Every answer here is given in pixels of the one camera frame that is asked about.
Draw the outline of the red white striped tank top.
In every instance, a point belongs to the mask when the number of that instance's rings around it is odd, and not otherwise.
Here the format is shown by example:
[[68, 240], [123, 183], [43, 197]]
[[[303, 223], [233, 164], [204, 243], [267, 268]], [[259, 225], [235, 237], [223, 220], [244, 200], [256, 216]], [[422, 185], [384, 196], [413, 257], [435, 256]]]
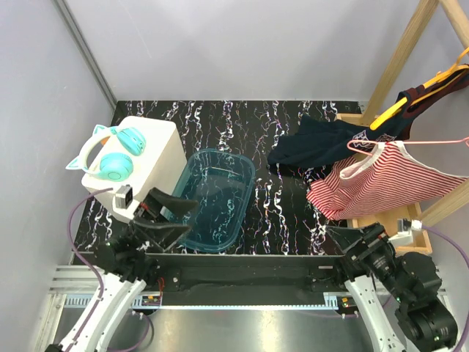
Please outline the red white striped tank top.
[[417, 161], [401, 141], [380, 142], [361, 161], [336, 162], [306, 199], [328, 219], [352, 219], [443, 197], [466, 180]]

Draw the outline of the navy maroon tank top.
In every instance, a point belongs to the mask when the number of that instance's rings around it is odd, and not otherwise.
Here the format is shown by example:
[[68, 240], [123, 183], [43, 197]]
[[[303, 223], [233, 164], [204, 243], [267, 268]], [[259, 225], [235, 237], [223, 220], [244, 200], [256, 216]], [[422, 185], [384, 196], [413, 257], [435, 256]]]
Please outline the navy maroon tank top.
[[468, 86], [468, 65], [429, 86], [420, 85], [399, 93], [397, 100], [407, 101], [394, 116], [376, 129], [353, 125], [343, 120], [320, 122], [305, 114], [296, 134], [281, 136], [267, 157], [269, 165], [287, 165], [308, 169], [334, 164], [354, 154], [347, 148], [353, 139], [377, 142], [407, 140], [413, 121], [446, 95]]

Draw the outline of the pink wire hanger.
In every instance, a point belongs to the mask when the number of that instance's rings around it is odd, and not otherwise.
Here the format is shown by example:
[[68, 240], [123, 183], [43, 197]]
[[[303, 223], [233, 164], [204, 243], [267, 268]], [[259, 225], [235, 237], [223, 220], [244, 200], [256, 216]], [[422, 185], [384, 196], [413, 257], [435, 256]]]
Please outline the pink wire hanger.
[[[466, 136], [463, 139], [456, 139], [456, 140], [443, 140], [443, 141], [400, 141], [402, 144], [414, 144], [414, 145], [428, 145], [428, 144], [459, 144], [464, 143], [468, 146], [469, 137]], [[388, 141], [388, 142], [377, 142], [377, 141], [370, 141], [364, 139], [353, 139], [347, 143], [347, 148], [351, 151], [356, 153], [360, 153], [363, 155], [372, 155], [370, 152], [362, 150], [359, 147], [367, 146], [369, 144], [389, 144], [389, 143], [396, 143], [396, 141]]]

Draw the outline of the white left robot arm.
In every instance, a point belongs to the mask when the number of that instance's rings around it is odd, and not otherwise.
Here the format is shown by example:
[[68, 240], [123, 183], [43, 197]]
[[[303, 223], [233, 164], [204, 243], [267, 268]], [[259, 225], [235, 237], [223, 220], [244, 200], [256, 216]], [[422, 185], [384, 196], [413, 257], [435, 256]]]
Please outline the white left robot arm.
[[167, 252], [191, 226], [170, 222], [161, 210], [165, 208], [180, 219], [199, 203], [152, 188], [144, 201], [135, 201], [134, 205], [129, 223], [96, 248], [93, 263], [77, 255], [96, 276], [97, 288], [74, 327], [60, 342], [48, 345], [47, 351], [107, 351], [135, 298], [143, 290], [163, 289], [160, 264], [143, 246], [151, 242], [159, 252]]

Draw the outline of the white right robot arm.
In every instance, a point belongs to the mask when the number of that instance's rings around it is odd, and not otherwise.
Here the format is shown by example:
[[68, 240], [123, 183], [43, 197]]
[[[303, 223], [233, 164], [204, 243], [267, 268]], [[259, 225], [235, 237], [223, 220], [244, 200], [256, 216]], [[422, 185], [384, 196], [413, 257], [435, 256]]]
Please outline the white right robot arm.
[[437, 297], [442, 280], [431, 257], [418, 252], [397, 255], [395, 245], [412, 235], [414, 228], [407, 219], [400, 220], [399, 226], [401, 233], [392, 237], [379, 223], [361, 228], [327, 227], [341, 253], [333, 282], [352, 295], [374, 351], [406, 349], [379, 302], [375, 279], [396, 300], [398, 326], [419, 351], [451, 351], [457, 345], [458, 327]]

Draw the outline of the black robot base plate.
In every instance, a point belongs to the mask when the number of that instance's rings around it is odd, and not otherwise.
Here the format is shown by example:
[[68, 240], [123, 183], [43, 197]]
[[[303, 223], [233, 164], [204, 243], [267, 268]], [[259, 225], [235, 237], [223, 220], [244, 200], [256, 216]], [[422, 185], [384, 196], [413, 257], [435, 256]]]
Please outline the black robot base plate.
[[343, 292], [339, 257], [151, 254], [163, 277], [165, 307], [318, 304]]

